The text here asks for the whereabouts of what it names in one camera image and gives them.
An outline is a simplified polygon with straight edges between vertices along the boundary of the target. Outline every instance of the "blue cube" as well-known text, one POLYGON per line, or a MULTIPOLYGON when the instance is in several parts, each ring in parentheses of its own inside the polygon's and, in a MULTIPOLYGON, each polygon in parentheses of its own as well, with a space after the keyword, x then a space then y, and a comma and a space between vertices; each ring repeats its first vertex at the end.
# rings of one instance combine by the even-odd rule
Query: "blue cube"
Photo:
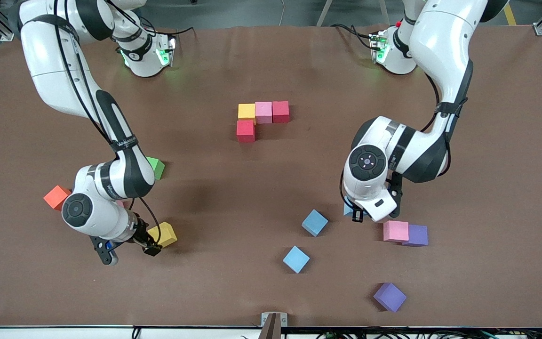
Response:
POLYGON ((393 283, 387 282, 374 294, 374 299, 381 303, 385 309, 396 312, 399 310, 400 305, 405 302, 407 296, 393 283))
POLYGON ((344 215, 352 215, 352 208, 350 208, 346 203, 344 204, 344 215))
POLYGON ((409 224, 409 240, 401 244, 412 247, 428 246, 428 227, 409 224))
POLYGON ((308 255, 294 246, 284 258, 284 264, 288 265, 294 272, 300 273, 309 259, 308 255))
POLYGON ((318 236, 319 232, 327 224, 327 219, 323 217, 318 211, 312 210, 308 217, 303 221, 303 227, 313 236, 318 236))

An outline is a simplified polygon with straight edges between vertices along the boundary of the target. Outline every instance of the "yellow tape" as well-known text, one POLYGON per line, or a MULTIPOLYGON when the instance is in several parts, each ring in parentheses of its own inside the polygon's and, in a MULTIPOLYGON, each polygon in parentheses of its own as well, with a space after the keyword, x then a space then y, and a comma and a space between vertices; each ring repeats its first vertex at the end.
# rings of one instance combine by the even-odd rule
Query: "yellow tape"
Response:
POLYGON ((505 8, 503 8, 503 11, 505 12, 507 24, 510 26, 516 26, 517 25, 516 18, 514 18, 514 12, 511 11, 511 6, 509 2, 505 5, 505 8))

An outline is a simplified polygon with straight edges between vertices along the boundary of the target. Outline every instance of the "orange cube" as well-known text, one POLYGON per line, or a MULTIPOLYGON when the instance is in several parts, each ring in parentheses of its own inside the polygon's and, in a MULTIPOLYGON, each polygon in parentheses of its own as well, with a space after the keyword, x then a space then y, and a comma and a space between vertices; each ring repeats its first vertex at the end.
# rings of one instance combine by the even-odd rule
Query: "orange cube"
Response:
POLYGON ((54 210, 62 210, 62 205, 71 191, 58 185, 43 197, 43 200, 54 210))

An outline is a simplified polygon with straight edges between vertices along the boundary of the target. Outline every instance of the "table surface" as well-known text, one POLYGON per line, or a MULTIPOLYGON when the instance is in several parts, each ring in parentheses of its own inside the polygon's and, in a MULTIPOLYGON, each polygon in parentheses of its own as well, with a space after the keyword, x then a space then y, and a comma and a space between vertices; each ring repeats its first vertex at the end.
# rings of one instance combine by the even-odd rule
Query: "table surface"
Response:
MULTIPOLYGON (((86 119, 36 93, 18 41, 0 46, 0 324, 259 323, 292 326, 542 326, 542 37, 480 27, 475 72, 451 143, 452 167, 404 184, 399 220, 430 246, 382 242, 382 227, 342 215, 338 178, 360 124, 383 114, 415 128, 434 110, 416 69, 391 75, 335 28, 252 27, 181 36, 175 67, 140 79, 114 44, 84 47, 148 156, 166 163, 147 196, 179 241, 101 264, 87 236, 43 195, 113 154, 86 119), (238 103, 288 100, 292 121, 235 141, 238 103), (316 209, 329 224, 301 227, 316 209), (282 263, 297 245, 301 274, 282 263), (381 311, 372 295, 407 296, 381 311)), ((135 210, 146 221, 140 204, 135 210)))

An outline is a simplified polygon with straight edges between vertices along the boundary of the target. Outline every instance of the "yellow cube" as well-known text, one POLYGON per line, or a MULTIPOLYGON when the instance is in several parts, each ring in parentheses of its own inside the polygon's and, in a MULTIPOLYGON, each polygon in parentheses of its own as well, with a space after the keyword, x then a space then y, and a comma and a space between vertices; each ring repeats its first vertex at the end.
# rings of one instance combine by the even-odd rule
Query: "yellow cube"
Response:
POLYGON ((254 125, 256 125, 254 104, 239 104, 237 106, 237 120, 252 120, 254 121, 254 125))
MULTIPOLYGON (((161 235, 159 245, 162 245, 163 248, 177 241, 177 236, 175 235, 175 232, 173 231, 173 226, 171 226, 170 223, 160 223, 160 231, 161 235)), ((152 236, 152 238, 154 238, 154 241, 158 240, 159 233, 157 226, 149 229, 148 233, 152 236)))

